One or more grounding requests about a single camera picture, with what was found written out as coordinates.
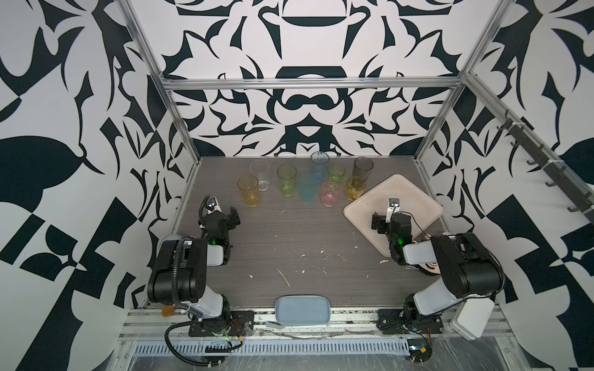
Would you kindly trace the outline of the amber plastic cup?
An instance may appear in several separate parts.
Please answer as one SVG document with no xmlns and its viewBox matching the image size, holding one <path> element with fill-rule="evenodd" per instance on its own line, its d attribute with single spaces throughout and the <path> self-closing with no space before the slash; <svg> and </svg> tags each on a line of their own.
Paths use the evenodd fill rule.
<svg viewBox="0 0 594 371">
<path fill-rule="evenodd" d="M 238 179 L 238 188 L 244 202 L 249 207 L 256 207 L 260 204 L 258 178 L 252 174 L 246 174 Z"/>
</svg>

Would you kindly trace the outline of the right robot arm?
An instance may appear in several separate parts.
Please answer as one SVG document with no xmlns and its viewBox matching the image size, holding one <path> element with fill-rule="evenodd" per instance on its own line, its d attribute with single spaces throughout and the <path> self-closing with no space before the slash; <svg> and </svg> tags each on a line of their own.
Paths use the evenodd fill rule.
<svg viewBox="0 0 594 371">
<path fill-rule="evenodd" d="M 492 299 L 504 288 L 501 263 L 474 233 L 441 235 L 415 243 L 413 221 L 410 213 L 374 213 L 371 217 L 371 229 L 386 236 L 391 258 L 397 264 L 438 265 L 438 280 L 406 298 L 401 315 L 405 324 L 435 317 L 467 298 Z"/>
</svg>

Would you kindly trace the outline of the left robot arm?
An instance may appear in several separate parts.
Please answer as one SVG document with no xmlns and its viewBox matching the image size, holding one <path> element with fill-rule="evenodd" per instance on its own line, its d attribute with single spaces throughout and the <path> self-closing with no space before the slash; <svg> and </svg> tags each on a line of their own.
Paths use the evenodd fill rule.
<svg viewBox="0 0 594 371">
<path fill-rule="evenodd" d="M 214 209 L 201 216 L 200 237 L 168 236 L 148 281 L 148 299 L 173 305 L 200 321 L 229 323 L 228 300 L 207 285 L 207 269 L 228 263 L 232 249 L 229 232 L 240 224 L 236 208 L 231 207 L 228 214 Z"/>
</svg>

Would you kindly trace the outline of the beige plastic tray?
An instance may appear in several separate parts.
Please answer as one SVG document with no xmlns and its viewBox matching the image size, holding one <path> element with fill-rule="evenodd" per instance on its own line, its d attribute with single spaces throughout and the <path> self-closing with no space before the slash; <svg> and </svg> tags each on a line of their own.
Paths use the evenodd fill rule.
<svg viewBox="0 0 594 371">
<path fill-rule="evenodd" d="M 418 237 L 443 214 L 443 207 L 402 175 L 393 175 L 343 209 L 343 215 L 385 256 L 388 238 L 372 228 L 374 214 L 389 220 L 403 219 Z"/>
</svg>

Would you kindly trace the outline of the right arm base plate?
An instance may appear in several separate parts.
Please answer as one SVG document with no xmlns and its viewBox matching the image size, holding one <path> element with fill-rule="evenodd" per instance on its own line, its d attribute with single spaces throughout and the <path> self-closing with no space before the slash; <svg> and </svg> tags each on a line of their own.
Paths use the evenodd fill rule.
<svg viewBox="0 0 594 371">
<path fill-rule="evenodd" d="M 443 321 L 441 315 L 415 315 L 408 318 L 404 309 L 379 309 L 376 327 L 385 335 L 405 332 L 420 332 L 422 335 L 441 334 Z"/>
</svg>

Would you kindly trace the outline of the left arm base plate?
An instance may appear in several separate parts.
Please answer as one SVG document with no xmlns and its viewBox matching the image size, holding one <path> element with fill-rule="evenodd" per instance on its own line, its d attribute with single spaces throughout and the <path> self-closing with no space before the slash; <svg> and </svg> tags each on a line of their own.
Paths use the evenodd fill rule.
<svg viewBox="0 0 594 371">
<path fill-rule="evenodd" d="M 224 312 L 217 318 L 209 318 L 198 321 L 190 326 L 190 337 L 213 337 L 216 335 L 227 335 L 239 337 L 247 335 L 253 330 L 255 312 L 253 311 L 231 311 Z"/>
</svg>

